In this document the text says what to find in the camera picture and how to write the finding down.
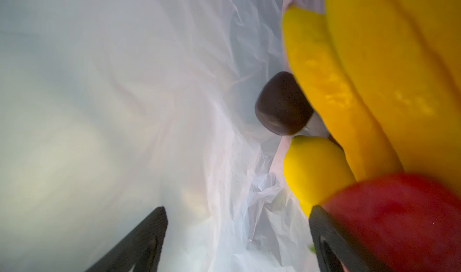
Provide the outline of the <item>pink plastic bag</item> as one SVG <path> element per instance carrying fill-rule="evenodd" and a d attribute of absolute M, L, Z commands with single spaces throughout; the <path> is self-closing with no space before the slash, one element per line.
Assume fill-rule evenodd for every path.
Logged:
<path fill-rule="evenodd" d="M 82 272 L 156 207 L 161 272 L 315 272 L 281 138 L 282 7 L 1 0 L 1 270 Z"/>

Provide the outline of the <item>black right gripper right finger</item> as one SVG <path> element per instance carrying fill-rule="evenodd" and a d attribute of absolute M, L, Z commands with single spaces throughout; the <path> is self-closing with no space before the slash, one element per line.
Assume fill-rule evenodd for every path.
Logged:
<path fill-rule="evenodd" d="M 309 226 L 322 272 L 390 272 L 321 206 L 314 206 Z"/>

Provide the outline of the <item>yellow banana bunch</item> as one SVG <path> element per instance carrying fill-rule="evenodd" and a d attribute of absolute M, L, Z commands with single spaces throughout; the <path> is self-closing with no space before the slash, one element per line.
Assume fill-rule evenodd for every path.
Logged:
<path fill-rule="evenodd" d="M 282 18 L 289 65 L 356 180 L 461 192 L 461 0 L 325 0 Z"/>

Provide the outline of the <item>yellow lemon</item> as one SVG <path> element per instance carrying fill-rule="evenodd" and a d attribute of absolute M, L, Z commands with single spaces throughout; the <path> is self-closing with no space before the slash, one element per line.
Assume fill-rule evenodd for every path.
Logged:
<path fill-rule="evenodd" d="M 328 139 L 313 136 L 291 139 L 283 174 L 306 217 L 314 206 L 356 183 L 343 150 Z"/>

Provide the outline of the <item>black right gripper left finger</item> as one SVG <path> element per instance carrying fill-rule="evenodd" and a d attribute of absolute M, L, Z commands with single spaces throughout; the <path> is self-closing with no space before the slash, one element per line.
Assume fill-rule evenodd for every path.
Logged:
<path fill-rule="evenodd" d="M 164 207 L 157 207 L 89 272 L 156 272 L 168 227 Z"/>

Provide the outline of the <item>dark purple passion fruit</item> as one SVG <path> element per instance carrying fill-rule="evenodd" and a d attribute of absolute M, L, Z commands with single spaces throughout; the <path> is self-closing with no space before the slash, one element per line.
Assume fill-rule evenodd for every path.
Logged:
<path fill-rule="evenodd" d="M 286 71 L 277 73 L 266 83 L 255 104 L 260 123 L 280 136 L 300 132 L 313 114 L 314 109 L 295 77 Z"/>

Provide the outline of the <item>red yellow peach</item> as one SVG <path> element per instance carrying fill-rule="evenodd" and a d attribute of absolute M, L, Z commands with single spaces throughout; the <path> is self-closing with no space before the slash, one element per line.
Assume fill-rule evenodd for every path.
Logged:
<path fill-rule="evenodd" d="M 322 207 L 394 272 L 461 269 L 461 201 L 416 174 L 356 183 Z"/>

